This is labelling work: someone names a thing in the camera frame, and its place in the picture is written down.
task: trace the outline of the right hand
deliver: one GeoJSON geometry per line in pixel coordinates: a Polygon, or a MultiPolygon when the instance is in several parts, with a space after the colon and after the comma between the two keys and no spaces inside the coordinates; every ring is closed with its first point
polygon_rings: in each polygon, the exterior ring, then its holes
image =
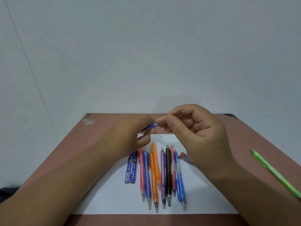
{"type": "Polygon", "coordinates": [[[156,122],[173,132],[205,175],[235,163],[223,122],[199,105],[180,105],[156,122]]]}

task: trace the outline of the dark fabric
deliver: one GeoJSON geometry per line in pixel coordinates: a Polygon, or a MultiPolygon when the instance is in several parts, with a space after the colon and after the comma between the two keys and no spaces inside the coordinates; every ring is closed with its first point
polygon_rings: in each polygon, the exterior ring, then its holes
{"type": "Polygon", "coordinates": [[[2,202],[4,202],[6,199],[13,196],[19,188],[20,187],[16,187],[16,188],[7,188],[7,187],[5,187],[5,188],[0,189],[0,204],[2,202]]]}

